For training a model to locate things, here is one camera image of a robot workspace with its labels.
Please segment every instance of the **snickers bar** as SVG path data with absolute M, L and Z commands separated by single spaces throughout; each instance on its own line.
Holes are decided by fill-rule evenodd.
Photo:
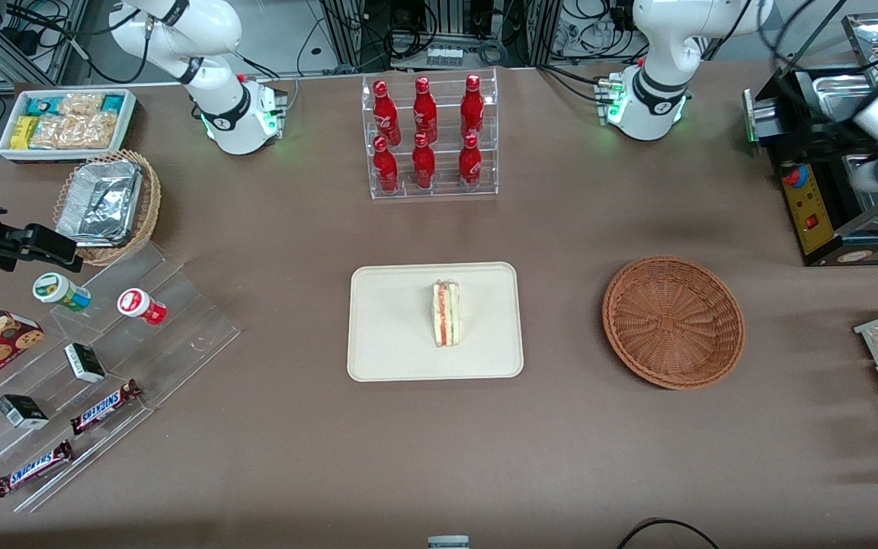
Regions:
M 46 469 L 50 469 L 53 465 L 63 461 L 73 461 L 74 459 L 76 457 L 73 455 L 70 441 L 60 442 L 56 449 L 46 453 L 36 461 L 28 463 L 27 466 L 12 473 L 10 476 L 0 477 L 0 497 L 5 497 L 7 493 L 18 490 L 22 483 L 27 482 L 32 477 L 42 475 L 42 473 L 46 472 Z
M 89 410 L 85 411 L 80 417 L 70 420 L 73 425 L 73 435 L 76 437 L 84 431 L 100 423 L 105 417 L 108 417 L 114 410 L 124 406 L 128 400 L 140 395 L 140 389 L 137 383 L 132 379 L 122 385 L 115 393 L 112 393 L 107 399 L 101 400 L 100 403 L 94 404 Z

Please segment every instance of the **yellow control panel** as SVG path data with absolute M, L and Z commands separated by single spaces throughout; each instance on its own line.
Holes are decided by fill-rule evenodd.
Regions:
M 812 168 L 802 166 L 785 176 L 781 183 L 788 199 L 791 219 L 795 223 L 795 232 L 798 233 L 798 241 L 806 254 L 812 253 L 835 236 Z

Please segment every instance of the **brown table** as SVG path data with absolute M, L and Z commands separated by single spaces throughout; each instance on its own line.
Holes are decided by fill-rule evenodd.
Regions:
M 878 546 L 878 379 L 851 333 L 878 317 L 878 268 L 801 267 L 743 139 L 765 63 L 707 63 L 655 143 L 534 70 L 499 76 L 501 194 L 419 204 L 368 197 L 359 78 L 304 82 L 286 138 L 245 157 L 181 87 L 137 88 L 155 240 L 245 333 L 39 511 L 0 504 L 0 546 L 601 548 L 658 515 L 729 548 Z M 3 162 L 5 219 L 51 222 L 69 170 Z M 651 254 L 742 305 L 745 354 L 713 388 L 655 388 L 607 346 L 605 284 Z M 518 377 L 348 377 L 356 268 L 472 261 L 518 272 Z M 45 315 L 28 285 L 48 270 L 0 272 L 0 308 Z

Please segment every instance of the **small black box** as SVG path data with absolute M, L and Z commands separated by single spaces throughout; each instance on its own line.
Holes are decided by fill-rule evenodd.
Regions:
M 36 406 L 35 400 L 28 396 L 3 395 L 0 399 L 0 411 L 13 427 L 38 429 L 49 422 L 43 410 Z
M 104 366 L 101 366 L 97 352 L 90 346 L 81 343 L 71 343 L 63 349 L 66 352 L 66 361 L 73 368 L 73 375 L 77 379 L 83 379 L 91 383 L 104 381 Z

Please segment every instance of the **clear acrylic bottle rack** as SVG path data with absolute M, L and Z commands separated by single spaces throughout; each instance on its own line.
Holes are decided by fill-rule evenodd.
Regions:
M 32 397 L 49 417 L 49 423 L 35 431 L 11 426 L 0 413 L 0 477 L 52 451 L 64 438 L 69 438 L 76 455 L 73 462 L 56 465 L 7 494 L 3 505 L 16 512 L 31 512 L 45 503 L 239 335 L 182 274 L 181 265 L 151 243 L 83 285 L 91 292 L 90 306 L 80 313 L 53 308 L 40 323 L 46 334 L 43 341 L 0 371 L 0 396 Z M 149 326 L 118 312 L 116 300 L 130 287 L 142 288 L 167 306 L 163 323 Z M 72 342 L 94 348 L 107 371 L 104 381 L 88 383 L 73 376 L 63 352 Z M 74 438 L 69 420 L 132 378 L 142 396 Z
M 480 185 L 475 191 L 464 191 L 460 187 L 460 150 L 463 150 L 463 136 L 460 135 L 460 103 L 466 93 L 466 77 L 477 74 L 480 77 L 480 94 L 483 96 L 483 130 L 479 135 L 478 149 L 483 156 L 480 166 Z M 415 78 L 427 76 L 432 96 L 436 100 L 439 118 L 439 139 L 432 143 L 436 157 L 436 177 L 431 190 L 422 190 L 415 184 L 412 168 L 412 150 L 415 143 L 415 121 L 412 118 L 412 104 L 415 103 Z M 372 140 L 377 135 L 375 126 L 375 94 L 372 84 L 384 80 L 388 84 L 388 95 L 398 108 L 398 127 L 402 132 L 402 142 L 391 149 L 398 162 L 398 192 L 384 194 L 377 184 L 375 164 L 372 158 L 375 149 Z M 361 118 L 365 130 L 365 154 L 368 157 L 368 180 L 373 199 L 430 198 L 430 197 L 477 197 L 493 195 L 499 190 L 498 166 L 498 89 L 497 70 L 449 70 L 449 72 L 394 73 L 375 77 L 363 77 L 361 88 Z

